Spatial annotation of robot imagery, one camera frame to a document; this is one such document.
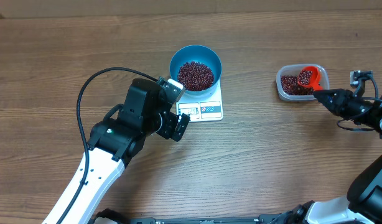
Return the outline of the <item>orange measuring scoop blue handle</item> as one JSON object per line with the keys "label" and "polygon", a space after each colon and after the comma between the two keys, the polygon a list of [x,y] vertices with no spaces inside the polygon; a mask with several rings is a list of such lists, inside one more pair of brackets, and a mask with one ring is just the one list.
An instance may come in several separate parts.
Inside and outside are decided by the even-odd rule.
{"label": "orange measuring scoop blue handle", "polygon": [[320,86],[321,73],[315,66],[303,68],[297,76],[297,83],[304,88],[312,88],[314,91],[323,90]]}

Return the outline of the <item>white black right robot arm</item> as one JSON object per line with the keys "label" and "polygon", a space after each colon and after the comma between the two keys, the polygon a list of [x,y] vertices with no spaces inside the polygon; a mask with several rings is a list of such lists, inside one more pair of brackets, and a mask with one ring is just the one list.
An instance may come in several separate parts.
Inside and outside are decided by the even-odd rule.
{"label": "white black right robot arm", "polygon": [[[344,89],[319,90],[314,96],[335,116],[364,124],[382,139],[382,96],[363,97]],[[382,223],[382,155],[358,175],[346,196],[299,205],[284,223]]]}

